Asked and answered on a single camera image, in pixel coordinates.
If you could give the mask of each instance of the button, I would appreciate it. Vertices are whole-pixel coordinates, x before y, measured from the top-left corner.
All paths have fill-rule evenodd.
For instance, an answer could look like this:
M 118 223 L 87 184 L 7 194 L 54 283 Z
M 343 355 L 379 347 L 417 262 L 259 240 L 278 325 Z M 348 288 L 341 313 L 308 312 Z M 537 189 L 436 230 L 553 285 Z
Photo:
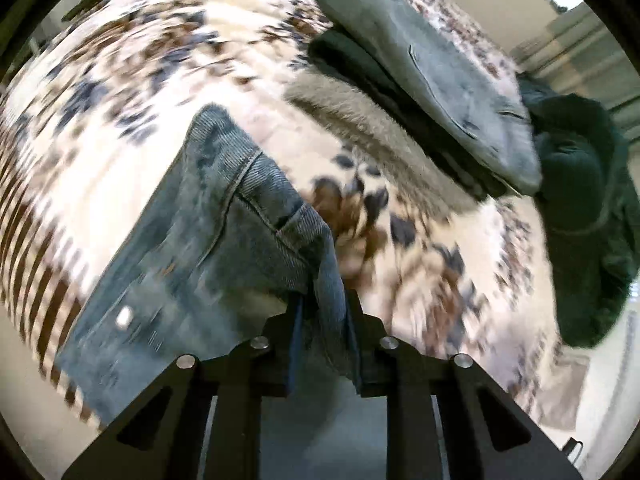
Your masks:
M 125 305 L 120 309 L 120 312 L 116 317 L 116 326 L 121 330 L 125 330 L 131 324 L 132 319 L 133 309 L 130 306 Z

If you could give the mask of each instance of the gray fleece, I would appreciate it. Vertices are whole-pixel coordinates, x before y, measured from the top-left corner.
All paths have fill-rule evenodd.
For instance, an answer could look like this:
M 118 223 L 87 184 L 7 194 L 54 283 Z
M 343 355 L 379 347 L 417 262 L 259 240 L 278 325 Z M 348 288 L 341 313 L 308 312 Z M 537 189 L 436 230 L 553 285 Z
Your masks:
M 436 220 L 463 213 L 478 202 L 424 154 L 382 108 L 353 86 L 307 70 L 289 85 L 285 98 L 338 138 L 355 146 L 418 207 Z

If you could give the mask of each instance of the denim jacket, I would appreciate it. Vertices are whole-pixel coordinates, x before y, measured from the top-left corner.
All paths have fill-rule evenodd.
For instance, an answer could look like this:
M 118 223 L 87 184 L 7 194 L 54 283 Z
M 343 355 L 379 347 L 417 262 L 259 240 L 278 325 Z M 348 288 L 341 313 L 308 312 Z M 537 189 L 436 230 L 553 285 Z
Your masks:
M 478 163 L 523 194 L 542 181 L 526 109 L 404 0 L 316 0 Z
M 55 362 L 108 423 L 177 356 L 227 354 L 284 310 L 276 298 L 311 289 L 324 353 L 346 371 L 329 227 L 226 111 L 208 105 Z

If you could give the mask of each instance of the metal bolt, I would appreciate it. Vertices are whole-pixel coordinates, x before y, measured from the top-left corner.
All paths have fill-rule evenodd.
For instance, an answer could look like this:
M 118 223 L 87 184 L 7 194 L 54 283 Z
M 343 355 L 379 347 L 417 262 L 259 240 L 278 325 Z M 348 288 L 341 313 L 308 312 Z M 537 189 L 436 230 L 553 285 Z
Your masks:
M 395 350 L 400 346 L 398 339 L 395 337 L 391 337 L 389 335 L 384 336 L 380 339 L 380 346 L 386 350 Z
M 456 354 L 456 356 L 453 358 L 453 362 L 455 362 L 455 364 L 460 368 L 471 368 L 474 363 L 474 360 L 471 358 L 470 355 Z
M 178 360 L 175 363 L 178 365 L 178 368 L 188 370 L 189 368 L 193 368 L 193 365 L 196 364 L 196 358 L 192 355 L 185 354 L 178 357 Z
M 258 337 L 254 337 L 251 339 L 251 348 L 256 350 L 264 350 L 265 348 L 269 348 L 269 339 L 263 335 L 259 335 Z

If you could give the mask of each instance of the green sweater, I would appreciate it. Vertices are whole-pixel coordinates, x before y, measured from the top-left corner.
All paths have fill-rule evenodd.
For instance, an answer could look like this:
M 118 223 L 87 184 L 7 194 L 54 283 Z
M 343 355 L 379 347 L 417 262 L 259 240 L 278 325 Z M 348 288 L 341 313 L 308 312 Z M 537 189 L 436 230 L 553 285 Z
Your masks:
M 597 345 L 640 267 L 640 202 L 627 142 L 606 110 L 523 76 L 543 181 L 536 202 L 553 267 L 556 315 L 571 346 Z

